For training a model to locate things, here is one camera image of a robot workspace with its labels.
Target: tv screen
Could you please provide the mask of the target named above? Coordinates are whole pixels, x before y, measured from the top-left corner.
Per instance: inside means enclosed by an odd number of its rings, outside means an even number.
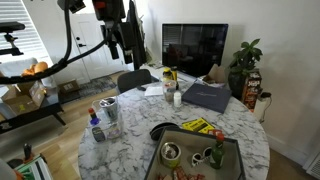
[[[162,24],[162,64],[191,76],[220,66],[228,24]]]

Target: desk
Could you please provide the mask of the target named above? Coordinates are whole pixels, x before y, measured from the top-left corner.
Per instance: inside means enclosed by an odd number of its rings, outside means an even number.
[[[185,92],[191,85],[181,82],[181,91]],[[97,144],[87,129],[84,132],[78,157],[82,179],[143,179],[156,147],[149,131],[162,122],[181,125],[199,117],[221,129],[226,137],[238,140],[247,179],[266,179],[269,145],[265,132],[253,114],[235,98],[230,99],[224,114],[188,103],[183,103],[180,110],[173,110],[163,96],[145,97],[137,89],[121,94],[119,104],[124,119],[120,138]]]
[[[11,117],[5,121],[0,122],[0,134],[11,131],[50,115],[53,115],[62,125],[66,125],[66,123],[57,114],[58,112],[63,112],[63,109],[59,102],[57,89],[48,89],[47,94],[48,96],[44,98],[39,109],[21,114],[16,117],[13,113],[8,114]],[[6,109],[6,112],[11,112],[11,110],[3,103],[0,104],[0,108]]]

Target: white marble tabletop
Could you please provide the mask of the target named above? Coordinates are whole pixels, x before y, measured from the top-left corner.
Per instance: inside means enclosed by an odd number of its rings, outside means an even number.
[[[192,84],[180,83],[181,92]],[[96,143],[85,130],[79,146],[79,171],[82,179],[141,180],[147,172],[156,142],[150,130],[163,122],[181,123],[205,118],[225,136],[237,139],[249,180],[266,179],[269,170],[269,145],[265,132],[253,114],[231,98],[224,114],[183,102],[173,109],[163,96],[145,97],[136,88],[119,96],[123,123],[122,136]]]

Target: potted plant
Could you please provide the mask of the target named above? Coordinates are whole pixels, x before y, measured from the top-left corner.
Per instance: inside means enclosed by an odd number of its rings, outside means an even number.
[[[255,39],[251,43],[241,43],[241,50],[233,54],[233,61],[230,63],[230,73],[228,76],[229,87],[232,95],[240,99],[242,96],[243,86],[249,72],[253,71],[256,62],[260,61],[262,51],[255,46],[260,39]]]

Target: chair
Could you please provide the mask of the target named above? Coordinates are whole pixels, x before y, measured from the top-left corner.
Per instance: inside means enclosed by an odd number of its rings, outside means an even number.
[[[151,83],[151,74],[147,69],[139,69],[122,74],[118,78],[118,91],[119,93],[126,92],[130,89],[136,88],[144,84]]]

